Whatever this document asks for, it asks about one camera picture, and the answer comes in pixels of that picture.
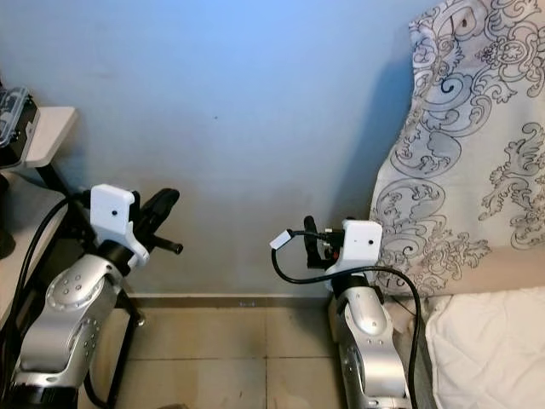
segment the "white bedsheet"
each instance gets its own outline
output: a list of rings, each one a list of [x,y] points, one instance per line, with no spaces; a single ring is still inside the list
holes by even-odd
[[[426,327],[438,409],[545,408],[545,288],[443,297]]]

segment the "black metal stand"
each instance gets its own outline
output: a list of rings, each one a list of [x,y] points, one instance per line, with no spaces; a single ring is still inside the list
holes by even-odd
[[[62,181],[52,164],[37,168],[37,172],[42,177],[43,182],[48,188],[61,192],[66,196],[70,195],[66,184]],[[62,235],[77,239],[84,251],[96,250],[96,245],[94,242],[95,231],[89,224],[89,221],[84,215],[81,207],[79,207],[77,204],[69,204],[68,212],[62,224],[67,228],[63,230]],[[104,402],[96,395],[89,374],[85,378],[84,382],[85,391],[87,392],[89,400],[91,400],[95,406],[102,409],[113,409],[116,405],[119,395],[119,388],[121,387],[121,381],[123,378],[123,371],[129,358],[129,349],[133,341],[135,329],[137,326],[141,325],[143,321],[143,316],[124,290],[121,290],[118,295],[116,308],[123,308],[129,314],[129,323],[127,324],[127,329],[123,337],[123,344],[119,352],[118,362],[113,374],[107,402]]]

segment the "robotic arm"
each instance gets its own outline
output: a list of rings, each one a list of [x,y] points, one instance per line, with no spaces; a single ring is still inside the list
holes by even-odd
[[[303,235],[307,266],[325,269],[324,276],[336,275],[327,286],[335,295],[334,331],[349,409],[411,409],[404,368],[393,346],[392,320],[382,305],[380,289],[370,285],[376,271],[339,274],[378,263],[382,227],[357,220],[345,220],[342,226],[342,230],[318,233],[313,218],[307,216],[305,231],[285,231],[271,242],[273,265],[288,278],[279,270],[275,252],[295,235]],[[318,252],[318,239],[324,241],[325,259]],[[289,281],[306,284],[312,279]]]
[[[138,193],[108,185],[91,189],[90,222],[98,250],[49,285],[43,311],[23,340],[6,408],[75,407],[124,276],[144,266],[154,247],[182,251],[181,245],[154,235],[179,197],[178,191],[163,189],[140,209]]]

